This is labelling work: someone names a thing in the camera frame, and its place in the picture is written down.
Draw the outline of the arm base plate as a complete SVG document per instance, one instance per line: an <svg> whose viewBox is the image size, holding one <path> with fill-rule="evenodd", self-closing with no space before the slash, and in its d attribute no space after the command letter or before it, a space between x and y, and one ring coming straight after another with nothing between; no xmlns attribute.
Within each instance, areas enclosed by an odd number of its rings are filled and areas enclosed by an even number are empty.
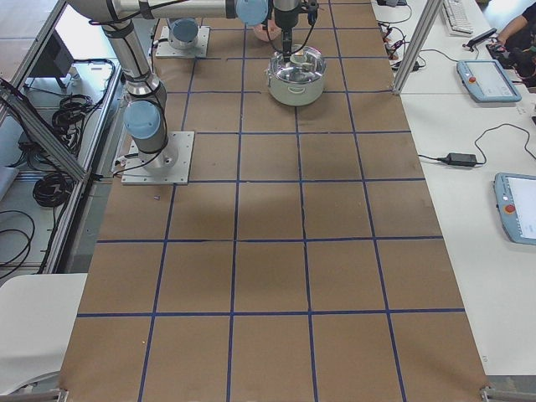
<svg viewBox="0 0 536 402"><path fill-rule="evenodd" d="M129 152L137 156L126 161L126 171L121 174L123 184L188 184L195 133L170 131L167 135L167 146L157 157L139 152L135 141L131 141Z"/></svg>
<svg viewBox="0 0 536 402"><path fill-rule="evenodd" d="M168 26L162 28L157 41L156 57L160 59L205 59L209 46L210 26L201 26L190 42L176 39Z"/></svg>

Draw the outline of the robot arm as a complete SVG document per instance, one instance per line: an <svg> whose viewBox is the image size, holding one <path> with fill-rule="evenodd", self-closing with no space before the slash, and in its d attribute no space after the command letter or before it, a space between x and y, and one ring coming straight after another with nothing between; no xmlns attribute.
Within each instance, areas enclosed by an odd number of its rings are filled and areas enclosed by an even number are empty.
<svg viewBox="0 0 536 402"><path fill-rule="evenodd" d="M285 62L291 61L292 30L299 16L315 13L316 8L303 1L184 1L170 6L162 15L167 19L167 39L170 46L181 51L198 48L198 33L202 29L198 18L237 18L248 26L267 26L273 19L281 30L281 47L274 48Z"/></svg>
<svg viewBox="0 0 536 402"><path fill-rule="evenodd" d="M126 93L135 106L141 102L154 106L161 128L169 128L165 103L167 90L158 78L152 61L142 52L132 20L192 18L239 19L244 31L266 28L271 10L267 1L70 1L69 5L102 28L126 77Z"/></svg>

